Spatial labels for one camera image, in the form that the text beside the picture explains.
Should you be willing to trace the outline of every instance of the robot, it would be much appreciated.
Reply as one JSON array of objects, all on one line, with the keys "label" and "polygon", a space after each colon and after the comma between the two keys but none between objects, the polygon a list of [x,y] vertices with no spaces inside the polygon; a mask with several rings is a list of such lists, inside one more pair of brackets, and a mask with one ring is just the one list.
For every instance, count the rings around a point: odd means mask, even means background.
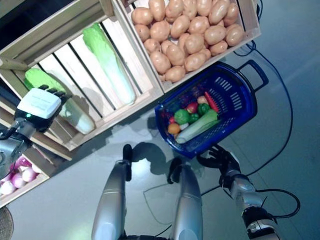
[{"label": "robot", "polygon": [[[70,98],[64,92],[47,85],[33,88],[21,100],[14,114],[14,123],[0,133],[0,179],[11,170],[12,164],[32,146],[30,138],[45,132]],[[235,200],[244,221],[249,239],[280,240],[276,220],[264,208],[248,177],[241,173],[237,158],[219,145],[209,150],[211,157],[198,156],[200,164],[219,169],[219,184],[227,188]],[[126,182],[132,178],[133,150],[123,148],[103,189],[92,229],[92,240],[167,240],[147,235],[127,235],[125,232]],[[168,240],[202,240],[202,197],[197,178],[187,162],[175,158],[169,168],[168,183],[180,184],[172,231]]]}]

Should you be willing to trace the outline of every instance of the basket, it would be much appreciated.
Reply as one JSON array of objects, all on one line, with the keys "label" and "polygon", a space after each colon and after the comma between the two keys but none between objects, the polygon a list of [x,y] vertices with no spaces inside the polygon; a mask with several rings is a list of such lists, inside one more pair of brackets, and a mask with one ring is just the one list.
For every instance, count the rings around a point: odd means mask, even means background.
[{"label": "basket", "polygon": [[[259,74],[262,84],[253,88],[248,79],[240,72],[245,66],[251,66]],[[196,76],[155,108],[158,130],[163,139],[178,153],[193,158],[203,153],[213,144],[220,142],[257,114],[255,93],[269,82],[266,74],[253,60],[247,61],[238,69],[217,62]],[[197,98],[208,92],[219,108],[219,123],[194,137],[179,144],[168,133],[169,119],[179,109],[196,102]]]}]

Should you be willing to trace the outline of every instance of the green bell pepper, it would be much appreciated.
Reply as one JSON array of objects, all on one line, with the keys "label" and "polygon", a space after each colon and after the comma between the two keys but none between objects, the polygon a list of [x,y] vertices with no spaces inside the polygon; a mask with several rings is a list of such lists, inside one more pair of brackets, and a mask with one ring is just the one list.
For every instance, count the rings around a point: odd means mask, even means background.
[{"label": "green bell pepper", "polygon": [[211,108],[210,108],[210,106],[208,104],[201,103],[198,106],[198,114],[200,116],[202,116],[202,115],[206,114],[209,111],[209,109],[211,109]]},{"label": "green bell pepper", "polygon": [[200,118],[200,116],[199,116],[198,113],[192,113],[192,114],[190,115],[190,121],[189,121],[189,123],[190,123],[190,124],[193,124],[193,123],[196,122],[199,118]]},{"label": "green bell pepper", "polygon": [[175,112],[174,120],[179,125],[186,124],[190,121],[190,114],[187,110],[180,109]]}]

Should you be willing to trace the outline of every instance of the grey floor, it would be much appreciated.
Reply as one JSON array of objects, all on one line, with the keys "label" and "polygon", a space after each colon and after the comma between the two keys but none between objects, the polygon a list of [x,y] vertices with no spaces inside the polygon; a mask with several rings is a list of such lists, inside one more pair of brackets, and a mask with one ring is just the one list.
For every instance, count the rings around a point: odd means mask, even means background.
[{"label": "grey floor", "polygon": [[[301,211],[279,219],[287,240],[320,239],[320,47],[318,9],[309,0],[263,1],[262,36],[258,49],[279,69],[294,106],[292,137],[287,148],[270,165],[253,175],[257,189],[282,188],[301,200]],[[289,106],[275,73],[256,54],[270,83],[257,92],[258,114],[221,142],[235,153],[244,173],[273,156],[282,146],[289,127]],[[231,54],[225,62],[240,66],[249,58]],[[252,84],[257,78],[245,71]],[[102,189],[124,144],[134,147],[132,181],[127,184],[125,229],[130,234],[154,235],[173,216],[177,186],[166,183],[170,160],[176,155],[161,139],[152,107],[97,136],[78,152],[81,161],[9,204],[14,220],[12,240],[89,240]],[[191,161],[202,191],[216,186],[217,170]],[[269,194],[265,208],[273,214],[289,213],[295,202],[282,194]],[[234,202],[217,189],[203,196],[204,239],[246,240],[244,224]]]}]

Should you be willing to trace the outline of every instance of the red pepper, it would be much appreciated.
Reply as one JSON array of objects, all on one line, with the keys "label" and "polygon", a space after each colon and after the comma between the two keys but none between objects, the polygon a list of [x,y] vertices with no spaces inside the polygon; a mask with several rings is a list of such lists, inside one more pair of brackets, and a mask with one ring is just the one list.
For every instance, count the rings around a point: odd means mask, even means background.
[{"label": "red pepper", "polygon": [[176,123],[174,116],[170,117],[169,123],[170,123],[170,124],[175,124],[175,123]]},{"label": "red pepper", "polygon": [[209,106],[216,112],[219,113],[219,108],[216,104],[216,102],[212,99],[212,97],[207,93],[206,91],[204,92],[205,99],[208,101]]}]

